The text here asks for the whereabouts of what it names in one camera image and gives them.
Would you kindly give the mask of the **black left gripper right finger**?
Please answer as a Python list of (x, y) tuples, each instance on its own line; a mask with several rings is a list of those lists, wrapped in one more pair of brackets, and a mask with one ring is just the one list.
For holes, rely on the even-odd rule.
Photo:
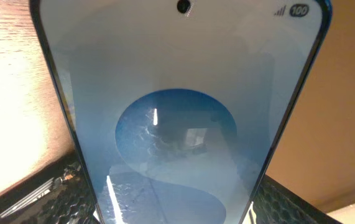
[(340, 224), (265, 175), (243, 220), (248, 224)]

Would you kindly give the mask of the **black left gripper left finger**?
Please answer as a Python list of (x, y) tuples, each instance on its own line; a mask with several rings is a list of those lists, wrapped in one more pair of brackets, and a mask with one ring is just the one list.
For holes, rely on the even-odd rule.
[(0, 223), (98, 223), (76, 154), (51, 163), (0, 196)]

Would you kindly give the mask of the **blue Samsung Galaxy smartphone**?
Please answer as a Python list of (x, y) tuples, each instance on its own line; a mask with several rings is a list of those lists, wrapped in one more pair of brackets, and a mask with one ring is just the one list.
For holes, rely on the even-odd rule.
[(241, 223), (332, 17), (324, 0), (29, 9), (101, 223)]

